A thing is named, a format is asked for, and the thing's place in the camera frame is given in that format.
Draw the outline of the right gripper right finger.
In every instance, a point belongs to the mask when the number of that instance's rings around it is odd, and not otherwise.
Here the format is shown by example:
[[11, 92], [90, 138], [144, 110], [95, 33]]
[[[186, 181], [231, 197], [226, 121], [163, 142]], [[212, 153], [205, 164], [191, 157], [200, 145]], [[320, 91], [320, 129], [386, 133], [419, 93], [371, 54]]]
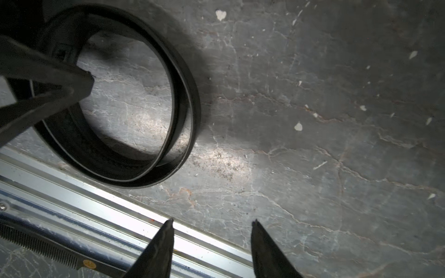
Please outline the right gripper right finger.
[[302, 278], [258, 220], [252, 222], [251, 255], [257, 278]]

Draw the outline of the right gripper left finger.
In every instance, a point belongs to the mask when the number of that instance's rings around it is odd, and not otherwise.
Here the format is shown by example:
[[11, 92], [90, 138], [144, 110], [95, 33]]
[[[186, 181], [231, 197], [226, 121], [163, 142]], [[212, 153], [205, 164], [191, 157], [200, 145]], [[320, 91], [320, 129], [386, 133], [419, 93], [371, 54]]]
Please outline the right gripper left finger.
[[175, 242], [174, 220], [168, 219], [124, 278], [169, 278]]

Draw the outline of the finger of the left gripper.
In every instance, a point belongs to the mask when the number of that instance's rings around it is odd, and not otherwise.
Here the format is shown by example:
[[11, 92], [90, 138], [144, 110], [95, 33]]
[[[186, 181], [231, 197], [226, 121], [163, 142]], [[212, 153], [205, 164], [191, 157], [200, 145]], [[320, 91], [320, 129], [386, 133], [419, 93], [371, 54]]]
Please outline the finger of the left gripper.
[[52, 101], [80, 101], [90, 95], [95, 81], [89, 72], [4, 35], [1, 36], [1, 75], [57, 86], [38, 95]]
[[62, 88], [1, 107], [1, 146], [39, 121], [72, 105], [74, 100], [74, 90]]

